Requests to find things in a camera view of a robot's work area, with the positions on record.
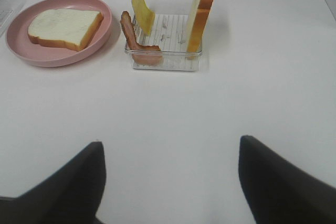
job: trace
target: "upright bread slice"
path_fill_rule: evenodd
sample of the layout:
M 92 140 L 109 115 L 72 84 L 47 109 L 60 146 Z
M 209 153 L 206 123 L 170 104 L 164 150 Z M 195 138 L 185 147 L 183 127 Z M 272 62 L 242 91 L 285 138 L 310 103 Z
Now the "upright bread slice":
M 193 0 L 186 25 L 187 52 L 196 52 L 213 0 Z
M 49 9 L 38 14 L 28 27 L 32 43 L 80 51 L 87 47 L 103 15 L 95 10 Z

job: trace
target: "pink plate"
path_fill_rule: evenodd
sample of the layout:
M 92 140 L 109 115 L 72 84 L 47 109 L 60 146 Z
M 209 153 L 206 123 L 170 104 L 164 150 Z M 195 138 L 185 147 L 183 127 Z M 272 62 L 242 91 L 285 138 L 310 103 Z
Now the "pink plate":
M 30 42 L 28 26 L 39 13 L 47 9 L 72 8 L 98 10 L 104 19 L 87 48 L 76 52 L 66 48 L 43 47 Z M 59 67 L 82 60 L 96 52 L 109 39 L 112 27 L 112 13 L 101 0 L 44 0 L 24 11 L 12 21 L 6 34 L 10 50 L 28 64 L 39 67 Z

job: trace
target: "bread crust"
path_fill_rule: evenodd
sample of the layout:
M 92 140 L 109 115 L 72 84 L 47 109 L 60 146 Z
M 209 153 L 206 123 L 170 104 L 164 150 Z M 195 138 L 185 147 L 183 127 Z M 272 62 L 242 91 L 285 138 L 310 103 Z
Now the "bread crust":
M 93 38 L 96 30 L 99 28 L 101 21 L 103 20 L 103 15 L 100 12 L 95 20 L 90 25 L 89 29 L 83 36 L 83 39 L 81 40 L 79 45 L 76 45 L 74 43 L 64 41 L 64 40 L 49 40 L 49 39 L 42 39 L 38 36 L 33 36 L 28 33 L 29 40 L 34 44 L 40 44 L 44 47 L 61 47 L 61 48 L 67 48 L 74 51 L 81 51 L 84 48 L 86 48 L 89 43 L 91 42 L 91 39 Z
M 213 0 L 199 1 L 193 28 L 188 42 L 188 52 L 196 52 L 198 50 L 212 3 Z

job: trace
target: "cheese slice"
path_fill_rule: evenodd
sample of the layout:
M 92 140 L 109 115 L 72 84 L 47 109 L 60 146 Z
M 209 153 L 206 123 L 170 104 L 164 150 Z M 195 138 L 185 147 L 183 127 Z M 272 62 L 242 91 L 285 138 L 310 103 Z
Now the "cheese slice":
M 186 24 L 187 52 L 196 52 L 213 0 L 193 0 Z
M 42 46 L 80 51 L 87 47 L 102 19 L 95 10 L 48 9 L 30 23 L 28 37 Z
M 146 35 L 150 35 L 155 19 L 155 12 L 147 7 L 145 0 L 132 0 L 132 6 L 139 26 Z

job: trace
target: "white table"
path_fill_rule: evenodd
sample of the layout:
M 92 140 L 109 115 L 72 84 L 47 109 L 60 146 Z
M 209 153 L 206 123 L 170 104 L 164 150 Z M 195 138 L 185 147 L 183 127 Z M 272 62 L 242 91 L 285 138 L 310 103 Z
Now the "white table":
M 41 0 L 26 0 L 28 7 Z M 95 55 L 23 63 L 0 38 L 0 194 L 19 196 L 104 144 L 106 223 L 254 223 L 239 138 L 336 186 L 336 22 L 324 0 L 215 0 L 200 71 L 133 70 L 119 16 Z

